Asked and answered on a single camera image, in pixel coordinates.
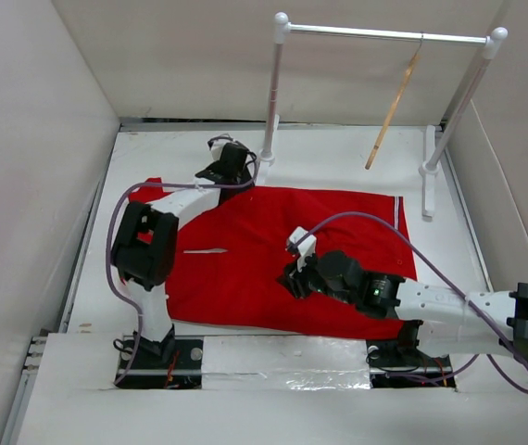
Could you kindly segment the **red trousers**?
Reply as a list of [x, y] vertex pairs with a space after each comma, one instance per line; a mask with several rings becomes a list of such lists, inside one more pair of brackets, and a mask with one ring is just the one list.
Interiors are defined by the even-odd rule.
[[170, 319], [256, 327], [300, 335], [389, 339], [402, 324], [372, 319], [314, 292], [295, 299], [281, 283], [297, 228], [316, 234], [318, 254], [342, 250], [366, 270], [417, 276], [404, 201], [343, 190], [261, 186], [231, 198], [181, 228], [173, 270], [158, 296]]

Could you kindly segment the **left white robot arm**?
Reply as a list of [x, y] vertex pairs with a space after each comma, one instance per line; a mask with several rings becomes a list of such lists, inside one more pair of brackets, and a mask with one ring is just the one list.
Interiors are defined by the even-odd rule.
[[176, 254], [178, 232], [201, 214], [217, 208], [254, 185], [257, 155], [228, 135], [208, 142], [213, 161], [195, 174], [190, 184], [140, 183], [164, 191], [151, 203], [127, 192], [109, 223], [108, 284], [137, 314], [132, 351], [154, 367], [173, 359], [175, 328], [170, 318], [165, 284]]

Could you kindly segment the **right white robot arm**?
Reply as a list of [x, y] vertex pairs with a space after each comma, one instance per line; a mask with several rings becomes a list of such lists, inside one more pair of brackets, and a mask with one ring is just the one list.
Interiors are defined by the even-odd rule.
[[498, 292], [429, 286], [399, 275], [364, 270], [340, 250], [287, 264], [279, 282], [296, 299], [321, 293], [376, 320], [399, 320], [398, 359], [518, 352], [528, 362], [528, 283]]

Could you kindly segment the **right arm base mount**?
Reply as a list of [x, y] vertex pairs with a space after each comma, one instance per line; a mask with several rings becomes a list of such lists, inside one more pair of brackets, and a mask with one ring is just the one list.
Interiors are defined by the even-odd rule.
[[422, 322], [406, 321], [394, 339], [367, 342], [372, 388], [456, 388], [449, 357], [418, 349]]

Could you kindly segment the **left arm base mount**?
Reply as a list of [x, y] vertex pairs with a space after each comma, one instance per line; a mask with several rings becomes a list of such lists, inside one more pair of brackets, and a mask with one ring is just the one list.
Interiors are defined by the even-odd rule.
[[200, 389], [202, 387], [203, 337], [177, 337], [166, 361], [140, 348], [131, 359], [133, 340], [116, 339], [113, 346], [119, 353], [115, 375], [116, 387], [121, 389]]

